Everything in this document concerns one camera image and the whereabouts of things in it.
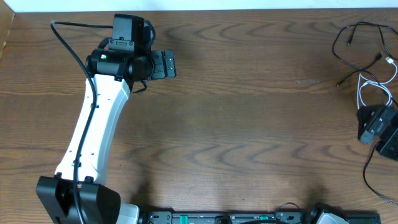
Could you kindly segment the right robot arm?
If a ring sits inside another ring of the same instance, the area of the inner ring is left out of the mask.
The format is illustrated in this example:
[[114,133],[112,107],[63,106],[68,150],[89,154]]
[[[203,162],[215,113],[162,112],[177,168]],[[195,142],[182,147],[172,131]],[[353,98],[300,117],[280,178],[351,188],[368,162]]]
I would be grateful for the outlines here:
[[358,140],[371,144],[379,138],[376,151],[388,158],[397,160],[397,110],[393,106],[362,106],[356,113],[359,128]]

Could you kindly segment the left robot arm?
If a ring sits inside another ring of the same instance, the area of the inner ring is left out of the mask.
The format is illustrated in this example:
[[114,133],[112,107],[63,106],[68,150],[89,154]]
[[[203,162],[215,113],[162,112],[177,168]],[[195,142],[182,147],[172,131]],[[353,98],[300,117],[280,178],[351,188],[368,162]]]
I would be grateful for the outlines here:
[[146,19],[116,14],[112,35],[85,61],[85,97],[70,145],[53,177],[36,192],[54,223],[145,223],[137,205],[107,188],[109,151],[121,111],[139,82],[176,76],[172,50],[152,50],[155,29]]

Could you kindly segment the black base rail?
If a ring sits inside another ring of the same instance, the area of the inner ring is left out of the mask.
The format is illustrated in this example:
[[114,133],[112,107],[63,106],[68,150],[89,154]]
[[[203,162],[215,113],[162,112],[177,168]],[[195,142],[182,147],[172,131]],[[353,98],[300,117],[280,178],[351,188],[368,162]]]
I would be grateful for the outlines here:
[[308,212],[282,204],[268,212],[173,212],[151,211],[140,214],[138,224],[381,224],[376,212],[346,212],[338,207],[318,203]]

